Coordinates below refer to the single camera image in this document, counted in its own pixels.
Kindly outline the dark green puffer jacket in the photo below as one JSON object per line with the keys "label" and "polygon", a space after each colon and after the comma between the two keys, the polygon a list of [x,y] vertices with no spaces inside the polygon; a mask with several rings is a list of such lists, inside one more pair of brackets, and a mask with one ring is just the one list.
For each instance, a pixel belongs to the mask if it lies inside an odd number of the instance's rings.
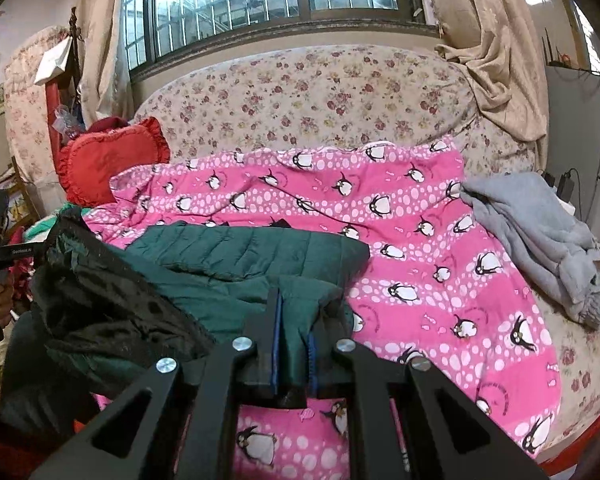
{"label": "dark green puffer jacket", "polygon": [[284,379],[308,378],[315,322],[352,330],[346,299],[370,250],[358,240],[280,226],[150,226],[128,247],[99,240],[62,214],[32,280],[47,355],[91,391],[113,398],[164,356],[190,362],[242,333],[283,299]]}

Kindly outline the green garment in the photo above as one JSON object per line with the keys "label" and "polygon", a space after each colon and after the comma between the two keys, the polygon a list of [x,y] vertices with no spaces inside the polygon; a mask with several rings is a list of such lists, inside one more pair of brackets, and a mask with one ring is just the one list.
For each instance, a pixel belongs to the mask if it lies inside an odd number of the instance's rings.
{"label": "green garment", "polygon": [[54,212],[44,217],[38,222],[35,222],[33,226],[27,228],[23,233],[23,241],[25,243],[42,242],[46,239],[46,236],[53,229],[59,218],[71,218],[77,219],[84,217],[88,212],[91,211],[90,207],[80,207],[73,203],[64,203]]}

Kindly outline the grey cabinet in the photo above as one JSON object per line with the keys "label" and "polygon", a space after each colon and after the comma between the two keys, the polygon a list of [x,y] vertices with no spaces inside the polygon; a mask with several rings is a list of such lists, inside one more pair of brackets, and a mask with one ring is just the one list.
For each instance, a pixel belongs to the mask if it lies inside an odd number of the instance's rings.
{"label": "grey cabinet", "polygon": [[600,74],[550,66],[546,69],[550,128],[546,170],[559,196],[574,206],[600,241]]}

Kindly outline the beige curtain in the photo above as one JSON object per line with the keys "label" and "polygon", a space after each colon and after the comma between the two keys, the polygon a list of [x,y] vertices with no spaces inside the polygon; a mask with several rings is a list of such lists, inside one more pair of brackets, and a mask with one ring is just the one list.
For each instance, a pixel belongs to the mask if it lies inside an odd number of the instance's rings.
{"label": "beige curtain", "polygon": [[443,44],[458,63],[479,110],[520,142],[548,130],[548,95],[539,37],[524,0],[431,0]]}
{"label": "beige curtain", "polygon": [[76,18],[83,38],[79,89],[85,125],[109,116],[128,118],[133,98],[123,0],[76,0]]}

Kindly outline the floral bed sheet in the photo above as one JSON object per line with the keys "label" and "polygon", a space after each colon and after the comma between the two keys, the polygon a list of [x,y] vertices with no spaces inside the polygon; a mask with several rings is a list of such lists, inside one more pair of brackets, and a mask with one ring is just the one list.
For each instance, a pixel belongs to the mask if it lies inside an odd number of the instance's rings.
{"label": "floral bed sheet", "polygon": [[538,148],[479,112],[460,66],[372,44],[235,58],[167,82],[140,103],[177,162],[223,150],[415,146],[450,134],[470,176],[534,168]]}

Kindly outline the left beige curtain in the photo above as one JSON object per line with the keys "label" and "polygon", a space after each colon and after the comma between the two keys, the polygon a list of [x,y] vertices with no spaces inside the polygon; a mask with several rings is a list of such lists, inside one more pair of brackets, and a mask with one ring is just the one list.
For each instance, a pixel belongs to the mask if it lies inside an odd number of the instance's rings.
{"label": "left beige curtain", "polygon": [[123,0],[76,0],[76,18],[83,38],[79,89],[85,125],[109,116],[128,118],[133,98]]}

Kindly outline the pink penguin blanket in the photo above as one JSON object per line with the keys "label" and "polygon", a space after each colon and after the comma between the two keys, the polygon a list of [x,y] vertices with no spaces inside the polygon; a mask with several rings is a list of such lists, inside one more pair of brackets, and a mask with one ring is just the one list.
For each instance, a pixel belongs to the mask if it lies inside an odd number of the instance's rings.
{"label": "pink penguin blanket", "polygon": [[430,359],[535,456],[559,410],[556,352],[526,281],[460,199],[463,178],[449,139],[216,155],[122,172],[86,222],[156,261],[181,260],[176,222],[283,222],[364,243],[370,260],[348,291],[354,339],[386,360]]}

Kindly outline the red ruffled pillow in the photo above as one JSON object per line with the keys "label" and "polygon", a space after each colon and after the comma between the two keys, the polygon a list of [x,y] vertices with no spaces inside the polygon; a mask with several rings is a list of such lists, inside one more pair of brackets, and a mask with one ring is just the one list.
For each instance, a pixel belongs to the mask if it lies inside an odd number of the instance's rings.
{"label": "red ruffled pillow", "polygon": [[69,203],[96,207],[114,201],[109,181],[135,166],[170,162],[171,151],[158,119],[128,125],[120,117],[96,122],[54,156],[58,180]]}

